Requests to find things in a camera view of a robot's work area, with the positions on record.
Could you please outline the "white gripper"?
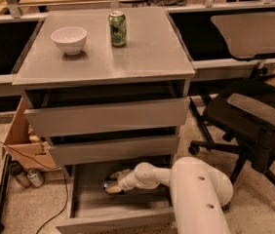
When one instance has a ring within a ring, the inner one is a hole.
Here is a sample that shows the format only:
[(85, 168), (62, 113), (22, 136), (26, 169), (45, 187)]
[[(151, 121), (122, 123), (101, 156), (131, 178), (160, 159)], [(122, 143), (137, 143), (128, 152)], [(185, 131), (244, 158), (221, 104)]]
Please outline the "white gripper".
[(110, 178), (117, 179), (118, 184), (112, 183), (105, 186), (105, 191), (109, 194), (120, 193), (122, 190), (132, 190), (138, 186), (138, 179), (134, 170), (126, 169), (118, 171), (112, 174)]

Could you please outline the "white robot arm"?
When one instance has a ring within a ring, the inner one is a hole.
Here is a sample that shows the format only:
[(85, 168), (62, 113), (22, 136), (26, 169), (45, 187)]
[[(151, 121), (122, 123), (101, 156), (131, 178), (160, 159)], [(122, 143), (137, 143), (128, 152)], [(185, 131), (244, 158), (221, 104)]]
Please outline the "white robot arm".
[(178, 234), (230, 234), (222, 208), (233, 197), (226, 174), (194, 157), (182, 157), (168, 168), (142, 162), (114, 173), (104, 183), (110, 194), (139, 189), (170, 188)]

